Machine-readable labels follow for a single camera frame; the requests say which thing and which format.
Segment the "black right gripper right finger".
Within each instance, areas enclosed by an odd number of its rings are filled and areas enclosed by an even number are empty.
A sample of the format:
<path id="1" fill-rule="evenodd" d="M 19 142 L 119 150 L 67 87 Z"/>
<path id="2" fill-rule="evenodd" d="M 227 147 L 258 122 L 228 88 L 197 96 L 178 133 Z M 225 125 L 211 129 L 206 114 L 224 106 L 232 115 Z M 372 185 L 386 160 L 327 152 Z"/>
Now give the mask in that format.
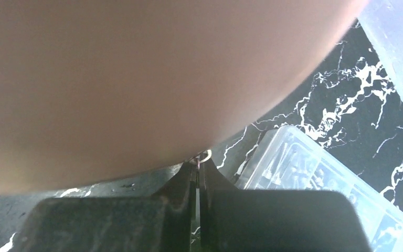
<path id="1" fill-rule="evenodd" d="M 349 200 L 333 191 L 241 190 L 199 166 L 205 251 L 370 251 Z"/>

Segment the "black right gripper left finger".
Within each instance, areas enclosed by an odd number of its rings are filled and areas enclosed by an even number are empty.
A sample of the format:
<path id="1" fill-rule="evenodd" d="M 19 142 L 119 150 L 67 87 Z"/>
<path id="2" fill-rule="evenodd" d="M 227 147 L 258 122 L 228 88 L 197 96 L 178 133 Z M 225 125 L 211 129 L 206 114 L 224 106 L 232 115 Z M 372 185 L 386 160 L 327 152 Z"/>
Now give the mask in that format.
<path id="1" fill-rule="evenodd" d="M 190 251 L 197 166 L 184 163 L 148 197 L 48 198 L 13 251 Z"/>

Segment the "pink hard-shell suitcase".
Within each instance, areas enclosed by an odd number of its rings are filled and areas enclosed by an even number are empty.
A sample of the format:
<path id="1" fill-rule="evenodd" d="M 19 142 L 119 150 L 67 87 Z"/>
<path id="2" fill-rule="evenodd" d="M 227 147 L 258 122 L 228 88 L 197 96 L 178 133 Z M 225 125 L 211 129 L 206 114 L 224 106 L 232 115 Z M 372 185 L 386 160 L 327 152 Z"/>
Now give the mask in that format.
<path id="1" fill-rule="evenodd" d="M 0 1 L 0 194 L 177 164 L 296 89 L 366 1 Z"/>

